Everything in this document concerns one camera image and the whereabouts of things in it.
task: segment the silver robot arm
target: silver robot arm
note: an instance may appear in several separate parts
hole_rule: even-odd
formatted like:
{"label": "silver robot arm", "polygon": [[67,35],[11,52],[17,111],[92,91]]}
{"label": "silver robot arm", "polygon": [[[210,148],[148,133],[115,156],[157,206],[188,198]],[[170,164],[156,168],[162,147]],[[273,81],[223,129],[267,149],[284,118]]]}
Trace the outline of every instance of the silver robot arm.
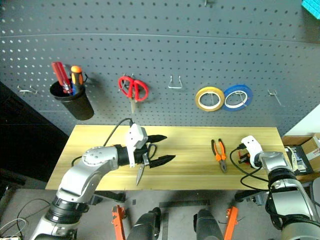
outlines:
{"label": "silver robot arm", "polygon": [[252,167],[263,167],[268,175],[269,194],[265,209],[272,224],[282,230],[282,240],[318,240],[320,218],[315,205],[297,180],[282,152],[263,152],[253,136],[242,139]]}
{"label": "silver robot arm", "polygon": [[[81,161],[63,176],[50,209],[39,221],[31,240],[74,240],[83,213],[89,210],[91,197],[104,175],[119,166],[143,164],[148,157],[146,143],[159,142],[167,137],[147,136],[143,127],[133,124],[126,135],[126,147],[97,146],[87,150]],[[174,155],[162,156],[149,161],[150,167],[161,166]]]}

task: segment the wooden table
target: wooden table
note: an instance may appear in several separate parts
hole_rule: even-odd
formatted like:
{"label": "wooden table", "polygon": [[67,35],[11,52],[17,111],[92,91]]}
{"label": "wooden table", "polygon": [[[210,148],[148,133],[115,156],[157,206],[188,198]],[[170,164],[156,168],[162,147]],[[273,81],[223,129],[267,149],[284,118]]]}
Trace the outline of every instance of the wooden table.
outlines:
{"label": "wooden table", "polygon": [[[71,167],[71,161],[81,156],[87,149],[102,146],[114,126],[76,125],[67,141],[63,152],[54,168],[46,189],[56,190],[63,175]],[[120,126],[110,139],[108,146],[125,143],[128,126]],[[156,159],[163,155],[176,155],[169,163],[156,168],[144,169],[138,186],[136,177],[139,167],[122,166],[103,177],[97,190],[244,190],[240,183],[244,175],[237,170],[229,159],[241,139],[253,135],[264,151],[283,152],[285,149],[278,130],[275,127],[193,127],[193,126],[145,126],[148,135],[161,134],[168,138],[158,142]],[[219,163],[211,150],[211,139],[221,138],[226,148],[227,173],[222,173]],[[238,162],[238,151],[233,160]],[[240,165],[246,171],[253,169],[247,164]],[[262,169],[257,176],[266,178]],[[263,181],[248,177],[245,183],[266,189]]]}

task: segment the black cup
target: black cup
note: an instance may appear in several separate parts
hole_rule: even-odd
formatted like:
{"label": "black cup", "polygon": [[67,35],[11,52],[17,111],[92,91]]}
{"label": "black cup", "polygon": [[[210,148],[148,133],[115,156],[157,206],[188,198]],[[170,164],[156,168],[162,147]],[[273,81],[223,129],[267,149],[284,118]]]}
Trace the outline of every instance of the black cup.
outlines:
{"label": "black cup", "polygon": [[75,95],[69,95],[64,93],[59,82],[55,82],[50,87],[50,93],[78,120],[88,120],[95,114],[89,99],[87,98],[84,86]]}

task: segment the black pegboard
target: black pegboard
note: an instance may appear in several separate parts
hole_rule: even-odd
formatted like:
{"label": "black pegboard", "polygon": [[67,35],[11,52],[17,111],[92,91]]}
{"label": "black pegboard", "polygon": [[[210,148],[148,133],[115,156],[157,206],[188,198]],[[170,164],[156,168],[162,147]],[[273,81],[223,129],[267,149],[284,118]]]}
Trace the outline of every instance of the black pegboard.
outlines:
{"label": "black pegboard", "polygon": [[[5,1],[1,81],[38,90],[24,100],[66,133],[75,124],[115,124],[131,116],[117,80],[146,82],[142,125],[278,127],[283,135],[320,102],[319,21],[300,1]],[[95,116],[77,122],[49,93],[51,62],[81,65]],[[170,75],[183,89],[168,89]],[[246,84],[253,102],[239,112],[203,112],[205,86]],[[268,89],[276,90],[285,107]]]}

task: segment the pliers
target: pliers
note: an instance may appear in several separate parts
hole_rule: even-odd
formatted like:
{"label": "pliers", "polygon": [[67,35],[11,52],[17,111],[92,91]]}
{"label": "pliers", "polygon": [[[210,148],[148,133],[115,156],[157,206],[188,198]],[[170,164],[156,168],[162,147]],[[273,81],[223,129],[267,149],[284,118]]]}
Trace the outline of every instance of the pliers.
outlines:
{"label": "pliers", "polygon": [[221,138],[219,138],[218,141],[219,141],[219,145],[220,145],[220,148],[222,151],[221,155],[218,153],[215,140],[213,140],[213,139],[211,140],[211,148],[212,148],[213,154],[215,155],[215,159],[220,164],[220,168],[221,168],[222,172],[226,173],[227,172],[226,150],[225,150],[225,146],[224,146],[224,143],[222,142]]}

